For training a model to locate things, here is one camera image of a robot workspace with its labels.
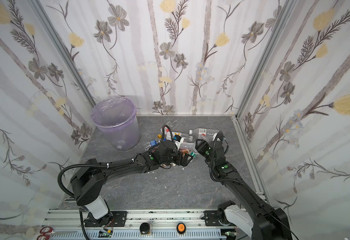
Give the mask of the clear bottle red white label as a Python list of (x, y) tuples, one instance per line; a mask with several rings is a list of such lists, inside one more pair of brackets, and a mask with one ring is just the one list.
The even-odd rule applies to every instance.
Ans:
[(214, 140), (218, 132), (219, 130), (204, 128), (196, 128), (194, 130), (189, 130), (189, 134), (193, 136), (194, 140), (205, 140), (207, 142)]

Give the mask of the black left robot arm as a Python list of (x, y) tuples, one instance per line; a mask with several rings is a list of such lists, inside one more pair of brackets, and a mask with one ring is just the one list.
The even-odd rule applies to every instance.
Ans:
[(193, 154), (182, 153), (175, 143), (164, 141), (123, 161), (98, 162), (90, 159), (84, 164), (67, 166), (59, 172), (57, 182), (64, 193), (75, 199), (80, 211), (88, 213), (87, 218), (81, 220), (82, 227), (105, 227), (115, 219), (100, 196), (108, 180), (144, 174), (173, 164), (186, 167), (193, 158)]

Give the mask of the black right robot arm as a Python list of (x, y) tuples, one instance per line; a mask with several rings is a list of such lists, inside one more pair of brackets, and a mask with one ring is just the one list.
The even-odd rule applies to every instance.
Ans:
[(265, 202), (243, 180), (237, 169), (226, 160), (223, 132), (211, 142), (196, 140), (196, 150), (209, 166), (210, 177), (229, 189), (244, 206), (247, 214), (231, 204), (223, 209), (224, 223), (232, 223), (246, 232), (252, 240), (291, 240), (287, 214)]

